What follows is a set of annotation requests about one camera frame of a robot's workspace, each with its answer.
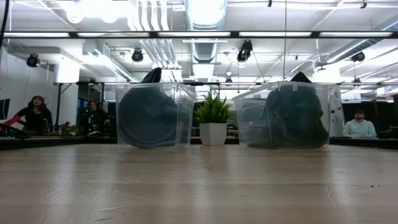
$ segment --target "woman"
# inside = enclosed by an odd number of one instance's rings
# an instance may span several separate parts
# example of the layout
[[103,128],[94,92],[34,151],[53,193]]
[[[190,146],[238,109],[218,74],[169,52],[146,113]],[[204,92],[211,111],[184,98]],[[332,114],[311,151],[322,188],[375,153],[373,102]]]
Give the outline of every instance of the woman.
[[34,96],[27,107],[20,110],[16,116],[25,116],[26,121],[18,121],[18,123],[24,125],[22,130],[27,133],[45,134],[53,130],[51,112],[41,96]]
[[87,135],[93,131],[105,134],[105,126],[108,127],[110,123],[108,115],[97,102],[91,101],[88,106],[89,108],[86,110],[82,121],[84,134]]

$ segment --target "wooden table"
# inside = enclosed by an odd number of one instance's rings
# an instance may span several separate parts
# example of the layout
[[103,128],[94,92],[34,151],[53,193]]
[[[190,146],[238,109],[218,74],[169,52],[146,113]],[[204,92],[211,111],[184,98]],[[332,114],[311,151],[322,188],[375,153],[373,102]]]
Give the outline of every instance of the wooden table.
[[0,151],[0,223],[397,223],[398,151]]

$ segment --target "white wall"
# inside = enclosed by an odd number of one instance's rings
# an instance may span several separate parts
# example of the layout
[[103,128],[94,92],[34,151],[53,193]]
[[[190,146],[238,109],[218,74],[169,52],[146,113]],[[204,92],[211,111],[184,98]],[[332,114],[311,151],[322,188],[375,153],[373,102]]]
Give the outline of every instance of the white wall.
[[[80,66],[72,62],[70,59],[61,60],[59,65],[54,68],[55,81],[58,83],[74,83],[79,81]],[[61,95],[60,116],[58,124],[64,124],[67,121],[71,125],[76,124],[77,116],[77,98],[78,86],[72,85],[66,89],[68,85],[62,86],[65,90]]]
[[55,122],[57,108],[57,86],[54,83],[54,73],[44,68],[30,68],[26,60],[8,54],[1,48],[0,63],[0,99],[11,99],[7,119],[12,118],[19,110],[25,108],[33,96],[45,98]]

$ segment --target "dark hair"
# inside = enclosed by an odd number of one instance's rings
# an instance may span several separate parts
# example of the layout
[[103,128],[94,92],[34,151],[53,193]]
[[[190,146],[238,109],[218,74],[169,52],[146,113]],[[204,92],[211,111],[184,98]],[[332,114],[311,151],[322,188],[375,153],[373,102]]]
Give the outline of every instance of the dark hair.
[[42,96],[33,96],[32,99],[30,100],[30,102],[27,104],[27,107],[28,107],[28,108],[33,108],[33,107],[34,107],[33,101],[34,101],[35,99],[37,99],[37,98],[42,102],[42,104],[41,104],[40,107],[39,107],[39,110],[40,110],[41,112],[43,112],[44,110],[47,109],[47,105],[44,103],[44,98],[43,98]]
[[92,103],[95,103],[95,105],[97,106],[97,110],[96,111],[99,111],[100,110],[100,104],[99,103],[97,103],[97,102],[95,102],[95,101],[90,101],[90,102],[88,102],[88,104],[87,104],[87,108],[89,109],[89,110],[91,110],[91,104]]
[[363,114],[363,115],[365,115],[365,112],[364,112],[362,109],[358,109],[358,110],[356,110],[356,113],[359,113],[359,114]]

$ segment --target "plastic storage container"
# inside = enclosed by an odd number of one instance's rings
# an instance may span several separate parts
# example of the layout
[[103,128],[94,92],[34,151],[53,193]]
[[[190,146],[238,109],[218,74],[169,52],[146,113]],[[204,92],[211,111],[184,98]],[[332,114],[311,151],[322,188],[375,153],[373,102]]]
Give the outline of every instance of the plastic storage container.
[[328,85],[277,82],[234,97],[239,142],[270,148],[328,144],[330,92]]
[[196,98],[179,83],[118,85],[118,143],[141,148],[190,144]]

